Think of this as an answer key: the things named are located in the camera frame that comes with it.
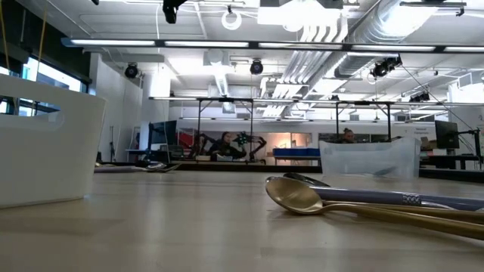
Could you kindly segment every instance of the white plastic basket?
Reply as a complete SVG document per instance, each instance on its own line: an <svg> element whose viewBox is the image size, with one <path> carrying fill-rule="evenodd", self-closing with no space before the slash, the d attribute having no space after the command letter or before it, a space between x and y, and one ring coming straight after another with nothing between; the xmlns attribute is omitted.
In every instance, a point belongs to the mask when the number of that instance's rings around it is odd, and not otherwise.
<svg viewBox="0 0 484 272"><path fill-rule="evenodd" d="M330 144L320 141L319 147L324 176L418 178L420 141L414 138L375 144Z"/></svg>

